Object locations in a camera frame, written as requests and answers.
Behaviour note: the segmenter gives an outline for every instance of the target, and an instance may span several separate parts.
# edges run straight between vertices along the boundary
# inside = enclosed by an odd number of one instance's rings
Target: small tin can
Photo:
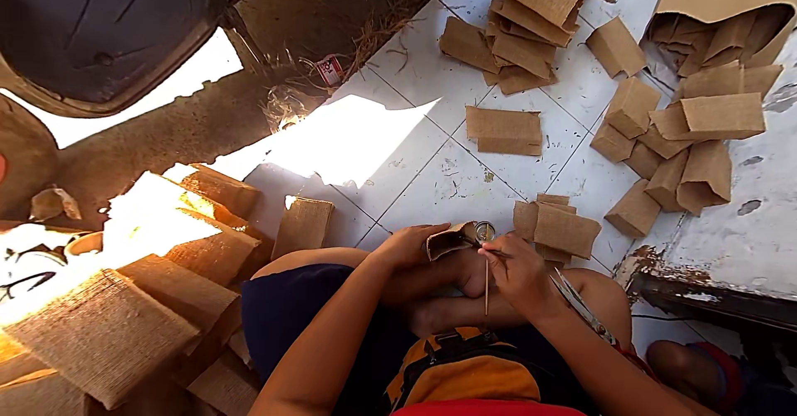
[[[479,243],[491,241],[496,238],[496,229],[489,221],[479,221],[476,223],[476,240]]]

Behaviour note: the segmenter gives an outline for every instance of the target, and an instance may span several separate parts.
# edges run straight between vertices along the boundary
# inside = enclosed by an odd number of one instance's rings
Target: red shirt
[[[392,416],[584,416],[564,406],[544,405],[535,401],[449,400],[427,401],[410,405]]]

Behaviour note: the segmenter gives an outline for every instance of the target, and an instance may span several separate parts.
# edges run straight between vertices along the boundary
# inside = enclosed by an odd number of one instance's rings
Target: person
[[[712,343],[668,340],[653,342],[646,356],[662,383],[719,414],[776,416],[794,411],[797,394],[772,344],[745,337],[742,341],[744,357],[729,355]]]
[[[430,262],[424,241],[448,227],[404,228],[373,252],[294,252],[244,282],[244,335],[264,382],[249,414],[714,414],[628,361],[631,312],[613,280],[563,272],[616,347],[512,233]],[[463,296],[433,296],[447,284]]]

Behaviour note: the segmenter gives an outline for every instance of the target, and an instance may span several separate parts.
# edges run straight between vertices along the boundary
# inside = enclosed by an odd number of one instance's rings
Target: white tile floor
[[[499,232],[507,232],[513,227],[515,200],[556,193],[572,197],[579,215],[603,225],[593,258],[573,266],[610,274],[635,245],[603,215],[638,176],[589,146],[617,81],[583,41],[615,15],[639,39],[657,0],[617,0],[613,5],[587,0],[581,29],[567,49],[557,51],[560,82],[510,97],[486,86],[479,70],[445,57],[438,48],[448,17],[456,14],[484,25],[490,1],[432,0],[330,103],[303,123],[220,158],[217,166],[225,166],[226,173],[251,171],[246,181],[265,191],[256,225],[276,235],[286,194],[330,200],[336,211],[327,244],[373,249],[390,231],[408,225],[490,220]],[[403,49],[408,57],[396,52]],[[668,101],[663,93],[661,105]],[[465,135],[465,105],[541,111],[543,155],[478,153]],[[680,214],[660,220],[653,231],[666,240]],[[674,316],[646,303],[635,304],[633,312],[638,315],[633,339],[641,354],[653,340],[703,340],[695,329],[706,331],[707,339],[722,337],[718,343],[728,338],[705,325],[693,329],[681,320],[663,320]]]

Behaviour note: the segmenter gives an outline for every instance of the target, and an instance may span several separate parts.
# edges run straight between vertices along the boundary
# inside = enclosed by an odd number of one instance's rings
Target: hand
[[[376,248],[373,255],[384,259],[392,268],[405,268],[422,262],[428,262],[424,242],[429,236],[451,227],[451,223],[442,225],[421,225],[401,229],[390,236]]]
[[[488,249],[501,251],[512,259],[500,258]],[[565,308],[543,258],[513,232],[483,243],[479,254],[487,258],[501,294],[529,321],[556,315]]]

